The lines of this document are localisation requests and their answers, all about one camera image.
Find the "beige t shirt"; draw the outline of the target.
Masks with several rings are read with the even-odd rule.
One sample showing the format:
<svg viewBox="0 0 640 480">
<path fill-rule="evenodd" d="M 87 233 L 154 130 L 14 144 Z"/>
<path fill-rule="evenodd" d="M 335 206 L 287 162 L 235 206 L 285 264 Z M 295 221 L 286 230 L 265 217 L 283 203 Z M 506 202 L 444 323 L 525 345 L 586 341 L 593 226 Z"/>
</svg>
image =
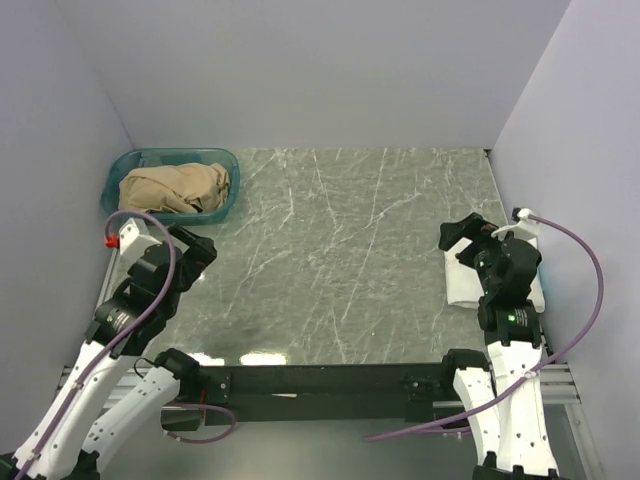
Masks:
<svg viewBox="0 0 640 480">
<path fill-rule="evenodd" d="M 226 203 L 230 187 L 230 175 L 219 163 L 136 168 L 119 183 L 119 208 L 147 213 L 210 213 Z"/>
</svg>

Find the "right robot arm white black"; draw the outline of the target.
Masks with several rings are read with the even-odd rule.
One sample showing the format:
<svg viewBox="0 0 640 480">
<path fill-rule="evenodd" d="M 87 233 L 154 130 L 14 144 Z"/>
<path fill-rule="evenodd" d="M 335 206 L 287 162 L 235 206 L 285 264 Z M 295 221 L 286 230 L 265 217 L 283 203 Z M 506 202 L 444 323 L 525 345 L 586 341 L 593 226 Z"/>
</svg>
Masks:
<svg viewBox="0 0 640 480">
<path fill-rule="evenodd" d="M 488 357 L 451 350 L 439 374 L 444 395 L 468 415 L 478 463 L 475 479 L 557 479 L 549 444 L 541 379 L 539 315 L 529 295 L 542 256 L 529 241 L 471 213 L 440 227 L 439 247 L 469 240 L 457 261 L 475 271 L 481 287 L 477 317 Z"/>
</svg>

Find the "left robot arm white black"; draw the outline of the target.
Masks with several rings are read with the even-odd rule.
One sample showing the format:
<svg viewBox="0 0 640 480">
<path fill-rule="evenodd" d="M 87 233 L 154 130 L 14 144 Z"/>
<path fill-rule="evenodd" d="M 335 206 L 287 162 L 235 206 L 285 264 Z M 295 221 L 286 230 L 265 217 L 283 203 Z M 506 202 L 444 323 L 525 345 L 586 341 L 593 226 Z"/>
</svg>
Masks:
<svg viewBox="0 0 640 480">
<path fill-rule="evenodd" d="M 112 297 L 95 311 L 79 356 L 49 410 L 29 438 L 1 458 L 4 479 L 96 479 L 121 444 L 150 416 L 200 388 L 199 363 L 169 349 L 110 409 L 121 378 L 177 312 L 180 297 L 215 261 L 210 238 L 180 226 L 160 242 L 135 226 L 116 242 L 137 254 Z"/>
</svg>

